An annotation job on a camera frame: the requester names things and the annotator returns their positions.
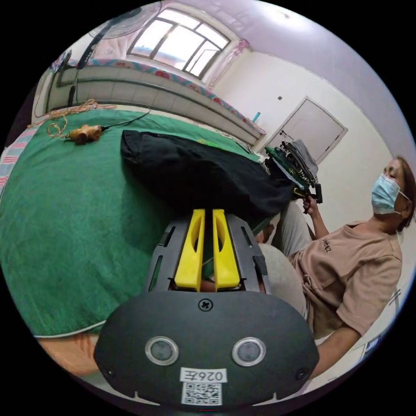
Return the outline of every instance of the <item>green towel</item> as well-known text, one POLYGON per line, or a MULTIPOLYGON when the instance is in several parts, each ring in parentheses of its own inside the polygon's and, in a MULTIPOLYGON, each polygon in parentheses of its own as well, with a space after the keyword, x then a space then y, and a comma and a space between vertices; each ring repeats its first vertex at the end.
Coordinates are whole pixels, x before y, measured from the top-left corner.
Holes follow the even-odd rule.
MULTIPOLYGON (((66 131, 109 125, 137 112, 91 110, 69 115, 66 131)), ((147 115, 75 146, 50 138, 45 122, 11 172, 0 203, 0 263, 13 300, 36 336, 86 330, 139 295, 153 250, 173 213, 124 168, 123 129, 181 136, 256 160, 218 133, 147 115)), ((251 220, 261 229, 265 219, 251 220)), ((205 245, 205 260, 212 244, 205 245)), ((212 261, 204 278, 213 273, 212 261)))

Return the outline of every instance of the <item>ceiling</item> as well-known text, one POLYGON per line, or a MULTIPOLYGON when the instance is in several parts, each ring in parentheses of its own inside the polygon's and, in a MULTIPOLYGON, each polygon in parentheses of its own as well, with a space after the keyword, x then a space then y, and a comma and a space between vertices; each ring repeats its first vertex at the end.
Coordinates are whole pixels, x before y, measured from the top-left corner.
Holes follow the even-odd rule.
POLYGON ((176 0, 205 11, 252 49, 298 64, 329 81, 356 103, 393 155, 406 155, 416 171, 409 126, 376 72, 345 42, 292 11, 257 0, 176 0))

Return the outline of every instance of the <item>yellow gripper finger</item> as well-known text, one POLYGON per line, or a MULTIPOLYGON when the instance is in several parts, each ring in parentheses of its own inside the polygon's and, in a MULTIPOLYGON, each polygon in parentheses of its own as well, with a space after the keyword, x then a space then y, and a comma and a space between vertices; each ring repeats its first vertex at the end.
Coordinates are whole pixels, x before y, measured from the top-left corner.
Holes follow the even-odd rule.
POLYGON ((199 292, 204 254, 204 231, 205 210, 195 209, 175 275, 175 284, 178 288, 194 289, 199 292))
POLYGON ((237 287, 240 283, 240 274, 223 209, 212 210, 212 230, 215 290, 237 287))

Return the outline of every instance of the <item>door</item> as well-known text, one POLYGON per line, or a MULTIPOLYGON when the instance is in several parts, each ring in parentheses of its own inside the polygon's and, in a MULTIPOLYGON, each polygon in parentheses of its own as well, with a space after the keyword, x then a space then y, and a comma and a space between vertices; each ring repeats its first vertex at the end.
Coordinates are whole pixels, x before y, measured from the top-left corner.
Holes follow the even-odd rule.
POLYGON ((278 147, 282 141, 302 140, 312 158, 320 163, 346 132, 347 129, 334 117, 307 98, 267 146, 278 147))

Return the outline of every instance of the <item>woman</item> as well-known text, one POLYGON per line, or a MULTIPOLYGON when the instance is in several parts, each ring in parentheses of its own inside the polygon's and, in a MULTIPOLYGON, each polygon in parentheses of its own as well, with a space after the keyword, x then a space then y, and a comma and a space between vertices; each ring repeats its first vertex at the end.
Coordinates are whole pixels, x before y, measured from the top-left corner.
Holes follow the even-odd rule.
MULTIPOLYGON (((281 213, 272 244, 260 244, 272 294, 303 315, 320 360, 311 378, 332 367, 380 316, 400 278, 402 253, 397 233, 411 223, 416 182, 409 164, 397 157, 374 184, 373 216, 329 233, 313 199, 304 201, 316 240, 299 207, 281 213)), ((267 241, 271 229, 263 231, 267 241)))

